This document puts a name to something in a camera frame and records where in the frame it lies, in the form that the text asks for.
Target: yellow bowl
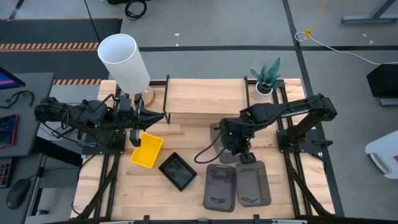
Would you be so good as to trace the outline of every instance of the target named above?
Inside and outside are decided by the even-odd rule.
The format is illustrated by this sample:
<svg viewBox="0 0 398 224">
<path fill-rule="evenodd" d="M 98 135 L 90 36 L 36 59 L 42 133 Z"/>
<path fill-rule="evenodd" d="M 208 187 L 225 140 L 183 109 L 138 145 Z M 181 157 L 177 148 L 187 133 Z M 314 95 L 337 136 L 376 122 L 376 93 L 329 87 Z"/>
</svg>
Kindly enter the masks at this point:
<svg viewBox="0 0 398 224">
<path fill-rule="evenodd" d="M 147 133 L 141 134 L 141 146 L 135 148 L 130 161 L 146 168 L 153 168 L 162 144 L 162 138 Z"/>
</svg>

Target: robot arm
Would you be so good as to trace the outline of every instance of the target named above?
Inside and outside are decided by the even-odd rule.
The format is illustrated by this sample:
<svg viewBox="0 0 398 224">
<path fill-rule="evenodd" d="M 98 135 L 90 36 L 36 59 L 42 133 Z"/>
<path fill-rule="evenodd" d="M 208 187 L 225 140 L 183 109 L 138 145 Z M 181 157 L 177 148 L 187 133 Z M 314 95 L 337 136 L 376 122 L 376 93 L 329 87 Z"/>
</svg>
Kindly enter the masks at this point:
<svg viewBox="0 0 398 224">
<path fill-rule="evenodd" d="M 250 139 L 256 131 L 268 127 L 277 119 L 304 113 L 308 115 L 298 125 L 287 129 L 287 144 L 298 144 L 314 125 L 321 121 L 331 121 L 337 115 L 330 99 L 322 94 L 280 105 L 257 103 L 241 110 L 238 118 L 224 118 L 220 121 L 221 142 L 232 155 L 240 153 L 242 163 L 254 162 L 256 158 L 249 150 Z"/>
<path fill-rule="evenodd" d="M 119 103 L 116 111 L 108 108 L 105 104 L 109 98 Z M 105 136 L 105 131 L 132 128 L 130 141 L 134 146 L 140 146 L 139 130 L 146 130 L 156 122 L 160 121 L 163 113 L 148 111 L 144 108 L 140 94 L 134 96 L 135 109 L 131 107 L 129 96 L 115 98 L 113 95 L 107 96 L 103 101 L 91 100 L 80 105 L 68 105 L 60 103 L 56 98 L 44 98 L 35 108 L 35 117 L 42 123 L 47 121 L 61 122 L 61 127 L 71 126 L 79 131 L 95 137 L 98 143 L 112 146 L 117 144 L 118 134 L 114 132 L 112 136 Z"/>
</svg>

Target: gray tray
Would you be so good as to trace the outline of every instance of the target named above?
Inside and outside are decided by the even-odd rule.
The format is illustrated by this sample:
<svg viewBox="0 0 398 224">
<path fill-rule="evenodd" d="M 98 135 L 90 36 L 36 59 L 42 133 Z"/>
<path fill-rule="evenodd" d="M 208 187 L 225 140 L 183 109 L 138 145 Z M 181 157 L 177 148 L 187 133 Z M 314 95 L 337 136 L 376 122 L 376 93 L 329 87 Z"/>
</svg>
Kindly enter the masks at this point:
<svg viewBox="0 0 398 224">
<path fill-rule="evenodd" d="M 232 212 L 235 209 L 235 194 L 235 168 L 225 165 L 208 165 L 203 206 L 209 210 Z"/>
<path fill-rule="evenodd" d="M 236 164 L 238 199 L 244 207 L 258 207 L 271 204 L 271 193 L 266 166 L 261 161 L 252 164 Z"/>
</svg>

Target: computer screen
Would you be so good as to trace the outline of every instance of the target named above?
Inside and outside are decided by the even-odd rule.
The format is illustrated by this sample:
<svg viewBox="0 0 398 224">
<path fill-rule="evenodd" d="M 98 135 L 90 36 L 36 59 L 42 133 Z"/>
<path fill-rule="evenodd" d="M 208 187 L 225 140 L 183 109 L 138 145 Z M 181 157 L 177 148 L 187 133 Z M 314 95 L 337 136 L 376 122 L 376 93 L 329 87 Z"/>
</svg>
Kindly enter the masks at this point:
<svg viewBox="0 0 398 224">
<path fill-rule="evenodd" d="M 22 86 L 25 86 L 23 81 L 9 73 L 4 68 L 0 67 L 0 90 Z"/>
</svg>

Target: wooden shelf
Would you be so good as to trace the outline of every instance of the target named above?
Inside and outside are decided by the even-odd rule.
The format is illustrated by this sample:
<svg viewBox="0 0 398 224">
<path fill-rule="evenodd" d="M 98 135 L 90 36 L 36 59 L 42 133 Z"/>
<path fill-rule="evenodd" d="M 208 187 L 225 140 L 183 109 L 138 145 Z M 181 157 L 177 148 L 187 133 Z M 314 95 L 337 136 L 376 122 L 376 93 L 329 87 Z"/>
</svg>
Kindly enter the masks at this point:
<svg viewBox="0 0 398 224">
<path fill-rule="evenodd" d="M 239 114 L 246 107 L 243 78 L 169 79 L 166 100 L 168 113 Z"/>
</svg>

